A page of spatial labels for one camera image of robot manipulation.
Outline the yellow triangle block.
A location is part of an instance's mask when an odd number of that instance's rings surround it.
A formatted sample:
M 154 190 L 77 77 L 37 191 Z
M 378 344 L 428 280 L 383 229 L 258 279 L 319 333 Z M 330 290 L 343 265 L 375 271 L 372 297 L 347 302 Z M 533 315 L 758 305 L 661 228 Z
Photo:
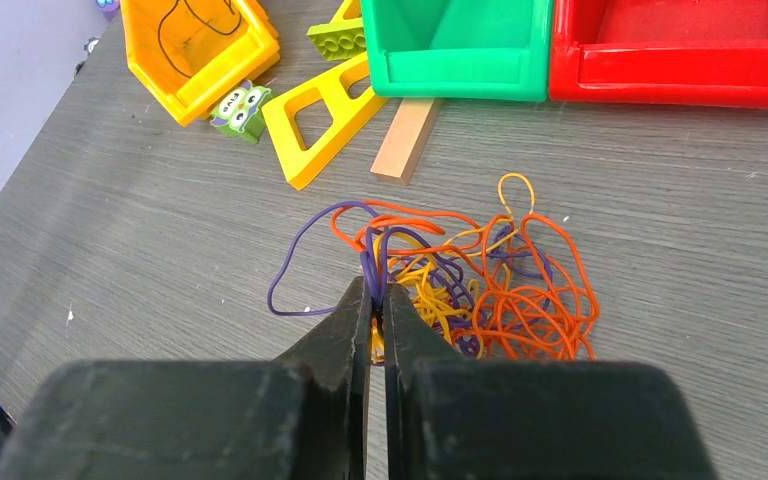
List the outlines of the yellow triangle block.
M 342 0 L 331 22 L 343 22 L 361 17 L 360 0 Z
M 285 180 L 306 188 L 387 103 L 363 82 L 362 53 L 307 80 L 263 109 Z

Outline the green lego brick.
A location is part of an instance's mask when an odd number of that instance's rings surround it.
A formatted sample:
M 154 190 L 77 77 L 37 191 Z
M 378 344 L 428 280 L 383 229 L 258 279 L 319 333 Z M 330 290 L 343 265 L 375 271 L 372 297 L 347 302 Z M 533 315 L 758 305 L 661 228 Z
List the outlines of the green lego brick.
M 326 61 L 347 60 L 366 50 L 361 18 L 311 26 L 307 37 Z

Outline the red plastic bin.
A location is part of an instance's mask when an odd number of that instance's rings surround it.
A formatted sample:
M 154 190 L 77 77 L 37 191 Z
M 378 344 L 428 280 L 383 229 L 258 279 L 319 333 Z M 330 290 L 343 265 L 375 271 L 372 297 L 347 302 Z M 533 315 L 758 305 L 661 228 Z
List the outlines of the red plastic bin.
M 768 0 L 559 1 L 549 97 L 768 109 Z

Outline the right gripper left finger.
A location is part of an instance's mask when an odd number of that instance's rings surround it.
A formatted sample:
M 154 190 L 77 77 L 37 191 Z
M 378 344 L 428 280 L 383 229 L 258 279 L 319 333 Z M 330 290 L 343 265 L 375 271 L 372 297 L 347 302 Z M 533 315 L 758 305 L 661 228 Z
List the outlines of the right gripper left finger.
M 370 289 L 357 277 L 331 313 L 275 358 L 305 381 L 293 479 L 365 477 L 371 320 Z

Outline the small wooden block upright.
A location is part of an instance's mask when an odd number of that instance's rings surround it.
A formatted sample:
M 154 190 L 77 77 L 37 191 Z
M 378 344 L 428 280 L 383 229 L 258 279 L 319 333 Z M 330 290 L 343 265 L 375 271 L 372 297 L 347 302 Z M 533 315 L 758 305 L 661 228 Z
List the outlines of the small wooden block upright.
M 370 168 L 383 182 L 407 186 L 443 105 L 442 98 L 404 98 Z

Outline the green plastic bin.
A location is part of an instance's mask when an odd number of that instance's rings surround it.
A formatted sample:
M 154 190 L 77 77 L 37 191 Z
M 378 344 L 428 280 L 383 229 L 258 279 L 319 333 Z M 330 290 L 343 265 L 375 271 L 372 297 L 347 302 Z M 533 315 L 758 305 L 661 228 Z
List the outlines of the green plastic bin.
M 550 0 L 363 0 L 373 90 L 543 102 L 554 10 Z

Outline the orange plastic bin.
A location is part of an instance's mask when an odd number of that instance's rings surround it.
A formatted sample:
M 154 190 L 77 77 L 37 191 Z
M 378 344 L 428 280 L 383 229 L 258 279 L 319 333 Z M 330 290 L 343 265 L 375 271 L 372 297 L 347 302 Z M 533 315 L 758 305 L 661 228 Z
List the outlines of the orange plastic bin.
M 120 8 L 129 70 L 181 126 L 280 59 L 279 33 L 257 1 L 128 0 Z

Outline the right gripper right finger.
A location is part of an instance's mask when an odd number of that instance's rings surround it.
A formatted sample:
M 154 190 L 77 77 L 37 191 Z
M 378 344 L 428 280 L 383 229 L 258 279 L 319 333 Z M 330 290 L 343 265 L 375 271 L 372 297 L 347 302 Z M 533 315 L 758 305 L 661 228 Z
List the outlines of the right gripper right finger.
M 405 288 L 383 300 L 388 474 L 464 477 L 464 358 L 420 319 Z

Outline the purple toy ball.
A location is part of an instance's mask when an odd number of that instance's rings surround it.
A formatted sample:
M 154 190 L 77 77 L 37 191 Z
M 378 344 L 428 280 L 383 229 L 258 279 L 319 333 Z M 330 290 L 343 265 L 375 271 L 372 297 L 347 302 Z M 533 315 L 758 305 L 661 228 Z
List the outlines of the purple toy ball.
M 119 0 L 95 0 L 94 3 L 107 21 L 111 21 L 120 9 Z

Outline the yellow triangle block upper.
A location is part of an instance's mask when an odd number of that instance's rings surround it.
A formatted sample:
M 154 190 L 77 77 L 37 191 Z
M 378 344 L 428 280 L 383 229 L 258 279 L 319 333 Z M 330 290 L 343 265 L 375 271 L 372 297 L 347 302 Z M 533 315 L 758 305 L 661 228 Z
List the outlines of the yellow triangle block upper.
M 342 0 L 331 22 L 343 22 L 361 17 L 360 0 Z

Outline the yellow triangle block lower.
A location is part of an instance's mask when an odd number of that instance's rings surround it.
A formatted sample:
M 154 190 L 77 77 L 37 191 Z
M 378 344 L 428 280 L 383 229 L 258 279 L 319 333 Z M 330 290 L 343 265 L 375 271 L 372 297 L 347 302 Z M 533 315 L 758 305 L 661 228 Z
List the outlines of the yellow triangle block lower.
M 306 188 L 387 103 L 363 82 L 362 53 L 307 80 L 263 109 L 285 180 Z

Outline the green owl toy block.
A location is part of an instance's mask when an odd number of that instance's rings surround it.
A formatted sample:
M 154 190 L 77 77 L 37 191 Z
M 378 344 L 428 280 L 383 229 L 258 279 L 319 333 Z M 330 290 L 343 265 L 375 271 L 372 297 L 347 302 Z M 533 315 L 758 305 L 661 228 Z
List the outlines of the green owl toy block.
M 210 125 L 227 137 L 257 144 L 266 129 L 263 106 L 273 97 L 271 88 L 246 79 L 215 105 L 210 113 Z

